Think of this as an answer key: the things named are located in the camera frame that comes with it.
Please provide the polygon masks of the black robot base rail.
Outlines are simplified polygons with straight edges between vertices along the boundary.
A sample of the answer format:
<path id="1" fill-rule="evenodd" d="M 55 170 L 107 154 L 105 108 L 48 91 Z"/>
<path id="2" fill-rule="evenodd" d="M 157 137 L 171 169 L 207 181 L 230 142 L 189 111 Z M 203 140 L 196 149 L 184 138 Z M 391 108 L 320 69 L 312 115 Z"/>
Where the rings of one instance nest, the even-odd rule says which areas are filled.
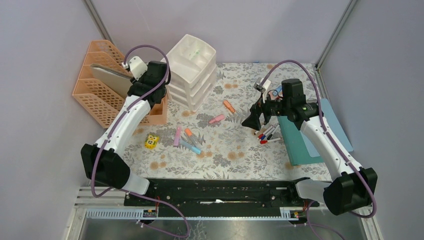
<path id="1" fill-rule="evenodd" d="M 126 207 L 152 207 L 159 217 L 179 214 L 164 202 L 175 206 L 187 218 L 283 218 L 282 210 L 304 211 L 311 202 L 295 193 L 289 180 L 222 180 L 150 178 L 146 192 L 155 203 L 130 194 Z"/>

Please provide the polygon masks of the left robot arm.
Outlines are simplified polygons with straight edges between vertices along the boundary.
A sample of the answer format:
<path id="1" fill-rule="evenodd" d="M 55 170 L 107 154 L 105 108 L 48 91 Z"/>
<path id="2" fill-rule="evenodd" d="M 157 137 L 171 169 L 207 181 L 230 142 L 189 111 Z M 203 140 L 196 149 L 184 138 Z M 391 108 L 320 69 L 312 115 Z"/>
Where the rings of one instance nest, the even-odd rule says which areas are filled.
<path id="1" fill-rule="evenodd" d="M 136 193 L 144 206 L 154 202 L 155 192 L 149 188 L 149 180 L 133 173 L 123 157 L 137 126 L 165 97 L 169 73 L 165 62 L 150 61 L 139 78 L 131 79 L 123 107 L 109 128 L 94 144 L 86 143 L 80 151 L 85 175 L 93 184 Z"/>

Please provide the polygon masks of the beige file folder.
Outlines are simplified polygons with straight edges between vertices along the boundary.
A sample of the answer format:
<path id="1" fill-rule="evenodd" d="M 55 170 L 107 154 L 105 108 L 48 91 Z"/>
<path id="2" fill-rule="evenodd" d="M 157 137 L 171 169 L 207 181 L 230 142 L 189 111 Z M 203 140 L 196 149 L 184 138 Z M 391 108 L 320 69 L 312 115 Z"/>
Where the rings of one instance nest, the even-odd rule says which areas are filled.
<path id="1" fill-rule="evenodd" d="M 132 86 L 131 76 L 97 63 L 92 63 L 90 68 L 92 75 L 96 79 L 107 85 L 122 98 L 125 99 L 127 97 L 129 88 Z"/>

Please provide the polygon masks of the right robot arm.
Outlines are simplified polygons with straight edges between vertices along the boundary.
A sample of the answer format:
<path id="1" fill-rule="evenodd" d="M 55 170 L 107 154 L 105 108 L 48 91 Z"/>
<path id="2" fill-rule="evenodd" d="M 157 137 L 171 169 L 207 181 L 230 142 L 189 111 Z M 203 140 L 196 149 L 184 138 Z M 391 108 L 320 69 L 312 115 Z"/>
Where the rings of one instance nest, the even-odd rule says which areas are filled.
<path id="1" fill-rule="evenodd" d="M 323 203 L 336 216 L 372 206 L 367 218 L 373 217 L 377 211 L 374 192 L 378 179 L 374 169 L 364 168 L 344 148 L 323 116 L 321 105 L 307 102 L 299 79 L 283 80 L 282 95 L 276 98 L 270 96 L 270 84 L 269 80 L 262 78 L 254 83 L 254 88 L 261 95 L 249 109 L 250 115 L 242 126 L 259 131 L 262 127 L 261 117 L 264 117 L 266 124 L 273 116 L 286 117 L 309 139 L 331 176 L 331 182 L 308 177 L 294 180 L 292 189 L 286 193 L 287 201 L 293 206 L 299 206 L 305 200 Z"/>

